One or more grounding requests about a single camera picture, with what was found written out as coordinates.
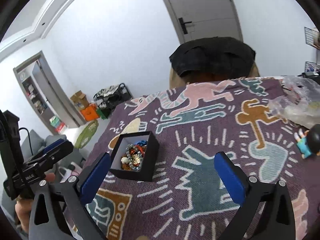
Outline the person's left hand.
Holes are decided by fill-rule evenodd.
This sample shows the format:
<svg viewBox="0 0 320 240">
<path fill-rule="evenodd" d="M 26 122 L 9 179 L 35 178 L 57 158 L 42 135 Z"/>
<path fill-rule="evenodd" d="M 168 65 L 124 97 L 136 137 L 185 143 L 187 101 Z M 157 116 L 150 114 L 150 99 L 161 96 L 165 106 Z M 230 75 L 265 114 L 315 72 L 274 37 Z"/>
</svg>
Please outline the person's left hand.
<svg viewBox="0 0 320 240">
<path fill-rule="evenodd" d="M 25 233 L 29 233 L 30 213 L 33 200 L 25 199 L 19 196 L 16 199 L 15 212 L 21 223 L 21 228 Z"/>
</svg>

